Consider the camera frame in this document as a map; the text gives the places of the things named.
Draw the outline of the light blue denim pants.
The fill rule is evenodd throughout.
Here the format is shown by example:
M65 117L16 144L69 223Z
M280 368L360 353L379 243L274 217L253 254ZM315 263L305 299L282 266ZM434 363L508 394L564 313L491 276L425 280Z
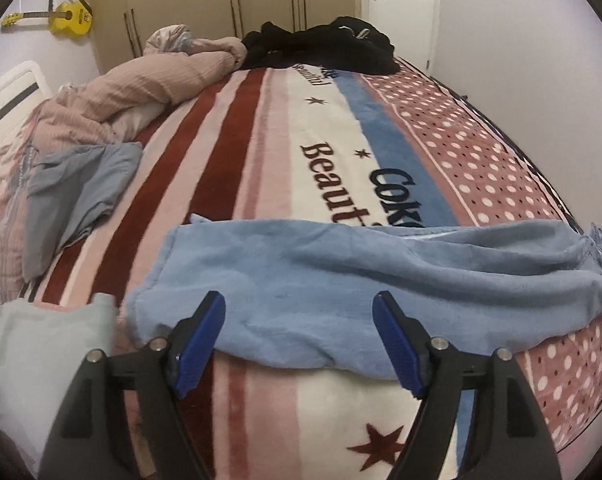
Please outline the light blue denim pants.
M373 323L379 292L462 351L528 350L602 315L602 228L194 218L167 233L143 283L126 296L126 327L144 344L192 315L211 290L226 302L222 352L390 380Z

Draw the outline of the black clothing pile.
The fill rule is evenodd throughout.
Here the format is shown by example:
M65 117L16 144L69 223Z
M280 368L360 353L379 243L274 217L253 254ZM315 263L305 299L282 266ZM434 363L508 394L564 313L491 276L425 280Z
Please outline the black clothing pile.
M247 56L244 70L287 68L297 64L386 76L400 70L394 45L373 25L339 16L331 23L288 32L272 22L243 38Z

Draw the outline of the pale green pillow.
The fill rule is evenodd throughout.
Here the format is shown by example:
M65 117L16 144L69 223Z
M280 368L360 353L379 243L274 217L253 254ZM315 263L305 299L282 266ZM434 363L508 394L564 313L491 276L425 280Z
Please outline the pale green pillow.
M0 430L37 474L70 382L93 349L114 346L114 297L71 311L19 298L0 304Z

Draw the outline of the grey cloth on bed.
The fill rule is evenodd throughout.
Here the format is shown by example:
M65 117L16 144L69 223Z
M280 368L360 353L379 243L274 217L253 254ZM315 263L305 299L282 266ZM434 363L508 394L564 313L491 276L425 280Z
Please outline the grey cloth on bed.
M112 214L143 156L136 142L84 144L43 157L27 191L22 276L42 276L65 247Z

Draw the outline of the pink patterned bed blanket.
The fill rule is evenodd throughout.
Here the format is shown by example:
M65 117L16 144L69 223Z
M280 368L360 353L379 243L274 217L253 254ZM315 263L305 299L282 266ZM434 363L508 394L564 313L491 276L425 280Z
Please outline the pink patterned bed blanket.
M570 221L532 162L442 84L306 65L238 72L139 136L141 166L110 219L63 250L32 299L123 300L192 214L387 226ZM273 370L224 354L180 404L220 479L382 479L417 402L393 382Z

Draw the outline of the pink crumpled duvet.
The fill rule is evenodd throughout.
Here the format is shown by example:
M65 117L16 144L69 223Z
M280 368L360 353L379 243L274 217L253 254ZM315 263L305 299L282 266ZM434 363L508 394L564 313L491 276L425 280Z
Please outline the pink crumpled duvet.
M240 39L196 38L185 25L160 28L144 53L80 87L62 87L41 102L10 143L0 147L0 304L31 282L22 276L27 191L45 156L84 144L135 138L167 107L196 98L238 70Z

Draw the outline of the white headboard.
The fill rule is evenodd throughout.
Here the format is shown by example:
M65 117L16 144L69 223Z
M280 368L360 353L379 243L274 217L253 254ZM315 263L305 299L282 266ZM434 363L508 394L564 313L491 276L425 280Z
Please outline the white headboard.
M51 96L36 62L23 62L1 76L0 147L13 140L33 110Z

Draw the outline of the white door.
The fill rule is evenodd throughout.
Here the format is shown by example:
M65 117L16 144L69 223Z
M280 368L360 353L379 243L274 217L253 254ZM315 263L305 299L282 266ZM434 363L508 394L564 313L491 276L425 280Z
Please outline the white door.
M368 21L384 32L395 54L428 73L435 62L441 0L368 0Z

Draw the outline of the yellow ukulele on wall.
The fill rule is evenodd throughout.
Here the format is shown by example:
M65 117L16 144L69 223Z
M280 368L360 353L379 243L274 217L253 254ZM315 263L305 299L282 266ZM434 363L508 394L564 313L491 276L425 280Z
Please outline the yellow ukulele on wall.
M7 14L1 21L1 28L12 28L25 20L46 20L51 34L80 38L92 29L93 10L85 0L64 1L58 6L55 0L48 0L46 11Z

